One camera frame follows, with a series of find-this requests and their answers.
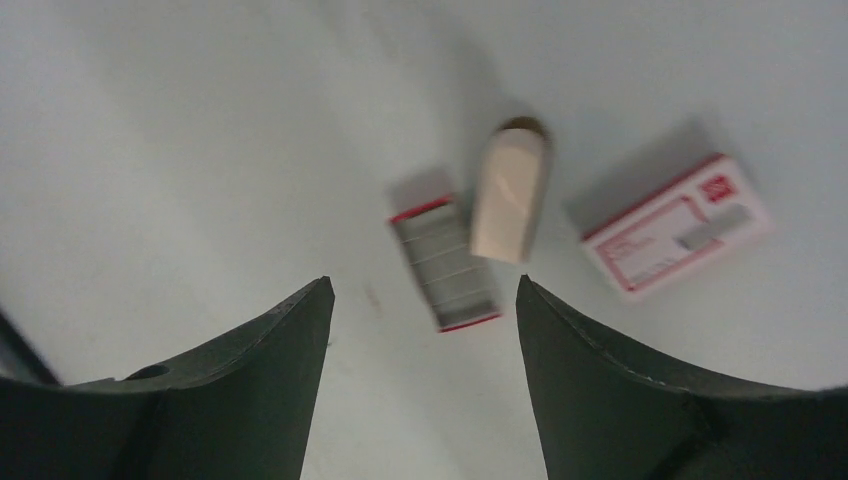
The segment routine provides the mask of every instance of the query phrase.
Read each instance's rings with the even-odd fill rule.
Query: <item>beige cylindrical object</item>
[[[471,253],[527,259],[547,175],[548,138],[529,117],[507,122],[486,149],[471,226]]]

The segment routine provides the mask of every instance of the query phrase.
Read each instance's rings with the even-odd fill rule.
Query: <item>white and red box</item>
[[[714,154],[586,233],[582,246],[616,290],[640,300],[772,229],[736,161]]]

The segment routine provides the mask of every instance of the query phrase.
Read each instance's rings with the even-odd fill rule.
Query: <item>red square logo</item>
[[[710,203],[718,203],[725,198],[736,195],[736,187],[724,175],[716,175],[700,185],[701,191],[707,197]]]

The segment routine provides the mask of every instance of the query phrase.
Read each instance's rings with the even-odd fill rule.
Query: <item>red and white box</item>
[[[616,290],[640,300],[772,229],[736,161],[715,154],[585,234],[582,246]]]

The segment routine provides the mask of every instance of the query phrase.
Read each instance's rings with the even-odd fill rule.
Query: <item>red border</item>
[[[429,210],[433,210],[434,208],[438,208],[438,207],[441,207],[443,205],[447,205],[448,203],[451,203],[451,202],[453,202],[453,195],[447,194],[447,195],[445,195],[443,197],[439,197],[439,198],[437,198],[437,199],[435,199],[431,202],[427,202],[423,205],[419,205],[417,207],[410,208],[409,210],[407,210],[405,212],[401,212],[401,213],[395,215],[394,217],[390,218],[389,223],[402,222],[402,221],[404,221],[408,218],[412,218],[416,215],[421,215],[424,212],[427,212]]]
[[[627,281],[627,278],[624,276],[624,273],[621,271],[621,269],[618,268],[618,265],[615,263],[615,261],[613,261],[613,259],[611,259],[611,258],[609,258],[609,256],[607,256],[606,251],[604,250],[603,247],[610,242],[618,240],[620,237],[629,235],[634,230],[644,226],[645,223],[648,223],[652,220],[655,220],[658,216],[668,213],[670,210],[677,207],[678,203],[686,204],[689,207],[689,210],[692,212],[693,215],[695,215],[695,217],[698,220],[700,220],[702,222],[708,221],[707,216],[704,215],[704,212],[701,211],[701,209],[698,207],[698,204],[695,203],[695,201],[692,200],[691,197],[689,197],[687,195],[683,195],[679,198],[675,198],[674,200],[670,201],[669,203],[667,203],[667,204],[663,205],[662,207],[654,210],[649,215],[646,215],[644,218],[639,219],[639,221],[637,221],[633,225],[627,227],[626,229],[617,233],[615,236],[610,237],[609,239],[605,240],[603,243],[601,243],[600,245],[595,247],[595,251],[597,251],[598,255],[604,261],[604,264],[607,266],[607,268],[609,268],[609,270],[612,272],[613,276],[615,276],[615,279],[618,280],[618,283],[619,283],[619,285],[621,285],[621,288],[623,288],[625,291],[630,292],[630,293],[636,293],[639,290],[643,290],[643,289],[649,287],[650,285],[656,283],[660,279],[663,279],[663,278],[671,275],[672,273],[679,271],[681,268],[683,268],[683,267],[691,264],[692,262],[702,258],[704,255],[712,253],[717,248],[724,245],[724,242],[722,242],[721,240],[715,240],[714,239],[710,246],[702,248],[701,250],[698,250],[697,252],[692,253],[691,255],[689,255],[688,257],[685,257],[683,260],[680,260],[679,262],[675,263],[671,267],[668,267],[665,270],[657,272],[651,278],[643,280],[642,282],[640,282],[636,285],[631,285],[630,282]]]
[[[727,155],[725,155],[723,153],[714,153],[714,154],[710,155],[709,157],[701,160],[701,162],[698,165],[696,165],[696,166],[690,168],[689,170],[683,172],[681,175],[679,175],[674,180],[672,180],[671,183],[669,183],[668,185],[666,185],[666,186],[660,188],[659,190],[653,192],[652,194],[650,194],[647,197],[643,198],[642,200],[638,201],[635,205],[627,208],[623,212],[618,213],[616,215],[613,215],[609,220],[604,222],[603,225],[584,233],[583,234],[583,241],[585,242],[585,241],[589,240],[590,238],[594,237],[595,235],[601,233],[602,231],[611,227],[614,223],[618,222],[622,218],[624,218],[624,217],[630,215],[631,213],[635,212],[636,210],[644,207],[651,200],[656,200],[657,197],[668,192],[669,190],[671,190],[672,188],[681,184],[682,182],[688,180],[689,178],[696,175],[698,172],[700,172],[704,168],[706,168],[706,167],[708,167],[708,166],[710,166],[710,165],[712,165],[712,164],[714,164],[714,163],[716,163],[720,160],[723,160],[725,158],[730,158],[730,157],[728,157]]]
[[[442,329],[439,330],[439,333],[455,332],[457,330],[460,330],[460,329],[463,329],[463,328],[466,328],[466,327],[471,327],[471,326],[477,325],[478,323],[487,322],[489,320],[494,320],[494,319],[502,317],[502,316],[503,316],[502,313],[496,313],[494,315],[489,315],[488,317],[483,317],[480,320],[474,320],[473,322],[466,323],[464,325],[457,325],[455,327],[442,328]]]

